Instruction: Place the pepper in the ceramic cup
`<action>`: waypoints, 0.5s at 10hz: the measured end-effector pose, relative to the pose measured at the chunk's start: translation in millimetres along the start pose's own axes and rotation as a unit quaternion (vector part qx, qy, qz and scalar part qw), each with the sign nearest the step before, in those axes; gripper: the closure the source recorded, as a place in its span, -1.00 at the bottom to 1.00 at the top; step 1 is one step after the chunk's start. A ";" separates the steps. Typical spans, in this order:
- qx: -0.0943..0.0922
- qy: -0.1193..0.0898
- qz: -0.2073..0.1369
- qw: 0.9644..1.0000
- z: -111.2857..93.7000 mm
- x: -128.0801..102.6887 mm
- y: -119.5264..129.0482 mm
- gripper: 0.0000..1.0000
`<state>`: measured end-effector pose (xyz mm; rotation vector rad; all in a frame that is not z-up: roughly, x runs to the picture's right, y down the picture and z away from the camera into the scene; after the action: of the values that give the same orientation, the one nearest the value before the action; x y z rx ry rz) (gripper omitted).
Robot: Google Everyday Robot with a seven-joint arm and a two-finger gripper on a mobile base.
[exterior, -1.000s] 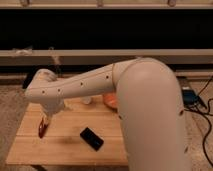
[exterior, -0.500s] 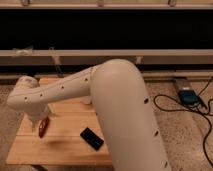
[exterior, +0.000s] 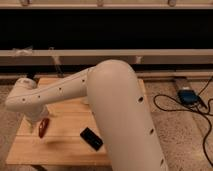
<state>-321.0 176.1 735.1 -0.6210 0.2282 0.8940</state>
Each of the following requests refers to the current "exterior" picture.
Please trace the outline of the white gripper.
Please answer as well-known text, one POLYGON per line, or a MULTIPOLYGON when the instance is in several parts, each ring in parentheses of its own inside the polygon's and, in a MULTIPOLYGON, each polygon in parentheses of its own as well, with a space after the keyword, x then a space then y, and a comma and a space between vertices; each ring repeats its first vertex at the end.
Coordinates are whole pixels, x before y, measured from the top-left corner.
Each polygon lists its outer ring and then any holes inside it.
POLYGON ((32 134, 36 127, 36 123, 47 116, 47 110, 42 108, 40 110, 30 111, 26 114, 26 120, 29 122, 29 132, 32 134))

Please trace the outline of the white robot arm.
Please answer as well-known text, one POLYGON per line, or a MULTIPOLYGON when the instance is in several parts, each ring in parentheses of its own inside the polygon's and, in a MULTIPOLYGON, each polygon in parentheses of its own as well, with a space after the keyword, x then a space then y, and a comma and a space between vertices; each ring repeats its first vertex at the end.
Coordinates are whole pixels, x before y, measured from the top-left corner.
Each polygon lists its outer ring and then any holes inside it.
POLYGON ((88 99, 113 171, 169 171, 138 78, 124 61, 106 60, 41 88, 20 78, 5 105, 36 123, 49 104, 78 97, 88 99))

